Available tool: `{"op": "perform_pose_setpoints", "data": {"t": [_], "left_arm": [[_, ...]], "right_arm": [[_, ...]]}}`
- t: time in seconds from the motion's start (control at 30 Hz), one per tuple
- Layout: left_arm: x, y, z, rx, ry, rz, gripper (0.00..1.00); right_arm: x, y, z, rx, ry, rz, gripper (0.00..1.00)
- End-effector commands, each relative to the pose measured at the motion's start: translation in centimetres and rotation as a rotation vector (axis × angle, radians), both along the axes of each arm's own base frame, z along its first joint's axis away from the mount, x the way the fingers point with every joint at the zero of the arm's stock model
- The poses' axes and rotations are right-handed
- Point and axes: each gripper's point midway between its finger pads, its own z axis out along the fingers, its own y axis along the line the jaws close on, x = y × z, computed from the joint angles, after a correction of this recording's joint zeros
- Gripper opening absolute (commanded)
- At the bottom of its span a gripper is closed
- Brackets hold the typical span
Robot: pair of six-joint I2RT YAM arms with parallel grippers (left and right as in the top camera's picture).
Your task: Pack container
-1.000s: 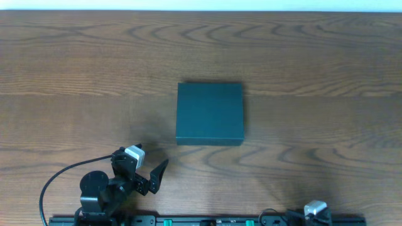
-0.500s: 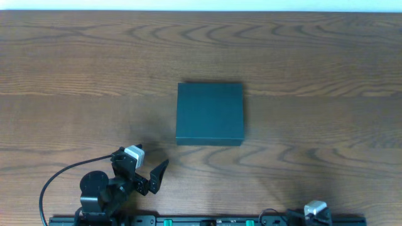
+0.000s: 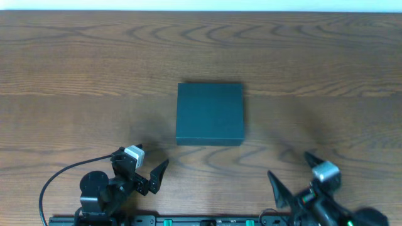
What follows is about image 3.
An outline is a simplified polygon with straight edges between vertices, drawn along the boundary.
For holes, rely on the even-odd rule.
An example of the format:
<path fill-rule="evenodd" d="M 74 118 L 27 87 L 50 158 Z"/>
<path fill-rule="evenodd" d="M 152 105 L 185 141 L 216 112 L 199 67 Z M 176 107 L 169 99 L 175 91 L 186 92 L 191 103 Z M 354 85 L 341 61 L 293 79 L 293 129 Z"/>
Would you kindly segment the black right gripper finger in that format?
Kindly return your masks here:
<path fill-rule="evenodd" d="M 324 160 L 316 157 L 315 155 L 313 155 L 312 153 L 310 153 L 308 151 L 305 151 L 303 156 L 305 158 L 305 161 L 311 168 L 314 168 L 324 162 Z"/>
<path fill-rule="evenodd" d="M 295 199 L 290 190 L 287 189 L 287 187 L 274 175 L 272 171 L 268 171 L 267 175 L 273 189 L 276 207 L 290 207 L 291 209 L 294 209 Z"/>

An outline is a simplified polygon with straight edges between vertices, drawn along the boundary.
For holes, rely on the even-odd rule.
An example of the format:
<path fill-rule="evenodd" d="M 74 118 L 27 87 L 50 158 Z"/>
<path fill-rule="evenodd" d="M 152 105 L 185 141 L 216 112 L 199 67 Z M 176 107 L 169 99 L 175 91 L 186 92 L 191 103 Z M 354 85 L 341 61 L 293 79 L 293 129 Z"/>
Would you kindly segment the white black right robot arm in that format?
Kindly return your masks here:
<path fill-rule="evenodd" d="M 287 225 L 320 226 L 387 226 L 387 216 L 375 208 L 366 207 L 352 212 L 334 199 L 341 187 L 342 174 L 338 166 L 324 161 L 312 153 L 304 153 L 305 161 L 312 170 L 310 186 L 296 195 L 274 175 L 267 172 L 277 208 L 290 207 Z"/>

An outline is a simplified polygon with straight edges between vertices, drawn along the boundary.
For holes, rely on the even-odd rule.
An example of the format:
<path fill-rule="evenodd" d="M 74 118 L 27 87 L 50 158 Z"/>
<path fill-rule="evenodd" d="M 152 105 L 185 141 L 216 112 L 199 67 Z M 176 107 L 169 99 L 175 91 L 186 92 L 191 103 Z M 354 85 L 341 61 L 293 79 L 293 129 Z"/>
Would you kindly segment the dark green gift box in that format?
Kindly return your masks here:
<path fill-rule="evenodd" d="M 241 83 L 179 83 L 176 142 L 240 146 L 245 139 Z"/>

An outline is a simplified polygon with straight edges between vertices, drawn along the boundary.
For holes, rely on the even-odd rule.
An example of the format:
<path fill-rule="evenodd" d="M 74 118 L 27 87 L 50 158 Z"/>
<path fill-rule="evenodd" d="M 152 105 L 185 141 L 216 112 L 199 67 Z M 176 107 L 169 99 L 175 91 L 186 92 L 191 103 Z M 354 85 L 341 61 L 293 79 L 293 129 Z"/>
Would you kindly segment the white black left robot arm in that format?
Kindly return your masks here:
<path fill-rule="evenodd" d="M 74 214 L 74 225 L 121 225 L 125 216 L 120 208 L 133 192 L 143 196 L 160 190 L 168 167 L 166 159 L 149 173 L 149 179 L 136 170 L 143 165 L 142 145 L 120 147 L 109 157 L 113 178 L 103 171 L 91 171 L 80 181 L 81 207 Z"/>

